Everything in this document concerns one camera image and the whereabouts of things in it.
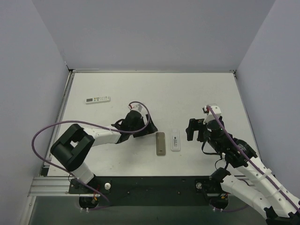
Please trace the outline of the grey beige remote control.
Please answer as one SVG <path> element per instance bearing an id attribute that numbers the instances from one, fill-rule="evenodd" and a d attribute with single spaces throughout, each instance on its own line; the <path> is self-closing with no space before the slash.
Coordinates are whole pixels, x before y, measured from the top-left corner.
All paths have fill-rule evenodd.
<path id="1" fill-rule="evenodd" d="M 165 133 L 156 133 L 156 155 L 165 156 L 166 155 L 166 143 L 165 143 Z"/>

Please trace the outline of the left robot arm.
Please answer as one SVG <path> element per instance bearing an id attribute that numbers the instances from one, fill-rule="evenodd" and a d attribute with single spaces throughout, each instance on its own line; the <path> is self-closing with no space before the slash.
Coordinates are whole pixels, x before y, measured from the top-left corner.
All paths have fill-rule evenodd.
<path id="1" fill-rule="evenodd" d="M 101 128 L 83 128 L 71 125 L 52 145 L 51 153 L 67 172 L 80 180 L 79 187 L 86 193 L 96 188 L 94 173 L 86 165 L 85 158 L 90 149 L 103 144 L 119 144 L 134 138 L 150 135 L 158 131 L 148 114 L 147 122 L 139 111 L 131 110 L 124 119 Z"/>

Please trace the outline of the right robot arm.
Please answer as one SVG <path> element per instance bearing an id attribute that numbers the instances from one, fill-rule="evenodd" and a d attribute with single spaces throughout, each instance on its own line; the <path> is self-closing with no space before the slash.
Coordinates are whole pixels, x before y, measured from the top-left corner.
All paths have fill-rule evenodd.
<path id="1" fill-rule="evenodd" d="M 190 119 L 186 128 L 187 140 L 209 144 L 214 155 L 219 155 L 227 165 L 242 173 L 253 184 L 235 178 L 226 167 L 218 168 L 211 176 L 211 184 L 232 194 L 251 206 L 269 225 L 298 225 L 300 223 L 300 200 L 291 194 L 272 174 L 251 146 L 233 137 L 224 129 L 221 119 L 204 123 L 203 119 Z"/>

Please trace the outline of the white remote being loaded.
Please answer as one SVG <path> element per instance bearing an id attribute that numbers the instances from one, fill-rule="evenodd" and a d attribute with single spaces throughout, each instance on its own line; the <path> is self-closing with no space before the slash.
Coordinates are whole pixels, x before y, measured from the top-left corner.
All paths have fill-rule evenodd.
<path id="1" fill-rule="evenodd" d="M 178 129 L 171 129 L 171 151 L 179 152 L 180 150 L 180 131 Z"/>

